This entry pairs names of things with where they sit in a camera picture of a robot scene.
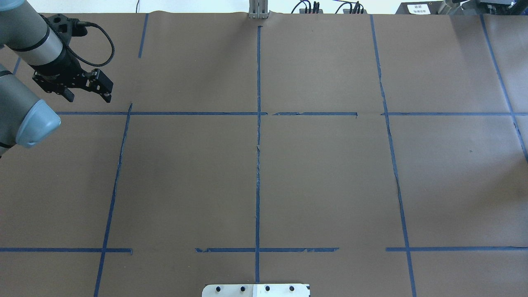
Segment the white label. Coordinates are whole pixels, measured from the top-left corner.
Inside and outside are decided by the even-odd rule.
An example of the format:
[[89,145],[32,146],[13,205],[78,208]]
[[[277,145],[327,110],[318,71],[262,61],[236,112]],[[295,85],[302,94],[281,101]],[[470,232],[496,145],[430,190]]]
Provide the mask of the white label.
[[411,14],[431,14],[427,4],[407,4],[407,9]]

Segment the horizontal blue tape strip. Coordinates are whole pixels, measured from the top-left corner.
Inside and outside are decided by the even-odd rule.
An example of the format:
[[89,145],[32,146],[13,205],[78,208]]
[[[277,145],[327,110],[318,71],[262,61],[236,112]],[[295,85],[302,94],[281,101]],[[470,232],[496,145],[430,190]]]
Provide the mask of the horizontal blue tape strip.
[[[57,112],[58,115],[88,115],[88,116],[126,116],[128,112]],[[131,112],[131,115],[136,116],[256,116],[258,113],[252,112],[233,112],[233,113],[218,113],[218,112]]]
[[[253,247],[212,247],[207,249],[195,249],[197,253],[254,253]],[[260,252],[264,253],[333,253],[339,250],[338,247],[261,247]]]
[[[101,253],[102,248],[67,248],[67,247],[0,247],[0,252],[10,253]],[[131,248],[107,248],[107,253],[130,253]]]
[[357,113],[276,113],[274,116],[357,116]]
[[511,116],[510,113],[387,113],[390,116]]
[[[526,250],[528,247],[517,246],[441,246],[441,247],[410,247],[411,252],[464,252],[477,250]],[[387,252],[406,252],[404,247],[388,247]]]

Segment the robotic arm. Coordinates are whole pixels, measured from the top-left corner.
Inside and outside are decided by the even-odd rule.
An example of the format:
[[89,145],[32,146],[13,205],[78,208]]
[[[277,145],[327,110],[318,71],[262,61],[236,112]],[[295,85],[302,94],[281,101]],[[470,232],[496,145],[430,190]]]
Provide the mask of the robotic arm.
[[[112,54],[102,64],[80,58],[68,46],[73,36],[88,34],[86,27],[99,28],[110,41]],[[110,103],[113,82],[100,70],[86,72],[79,60],[101,67],[114,56],[114,44],[98,25],[57,14],[39,15],[26,0],[0,2],[0,48],[8,46],[34,70],[33,80],[48,93],[73,102],[70,88],[99,94]],[[58,115],[0,64],[0,157],[15,144],[32,147],[60,125]]]

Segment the white wall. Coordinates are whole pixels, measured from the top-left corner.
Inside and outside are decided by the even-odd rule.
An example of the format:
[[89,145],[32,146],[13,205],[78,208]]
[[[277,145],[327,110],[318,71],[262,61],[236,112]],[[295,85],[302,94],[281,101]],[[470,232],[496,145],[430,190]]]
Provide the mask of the white wall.
[[[103,13],[135,12],[137,0],[28,0],[41,13]],[[363,0],[365,9],[372,14],[393,14],[401,0]],[[269,9],[274,12],[290,13],[298,0],[269,0]],[[325,13],[334,13],[340,2],[321,0]],[[140,0],[140,12],[247,12],[248,0]]]

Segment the metal bracket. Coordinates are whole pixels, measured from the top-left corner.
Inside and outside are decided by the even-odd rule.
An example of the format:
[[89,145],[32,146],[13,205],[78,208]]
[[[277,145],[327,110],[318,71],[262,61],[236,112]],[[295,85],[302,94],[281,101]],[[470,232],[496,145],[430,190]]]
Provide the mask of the metal bracket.
[[208,285],[202,297],[310,297],[307,284]]
[[249,0],[249,18],[268,17],[268,0]]

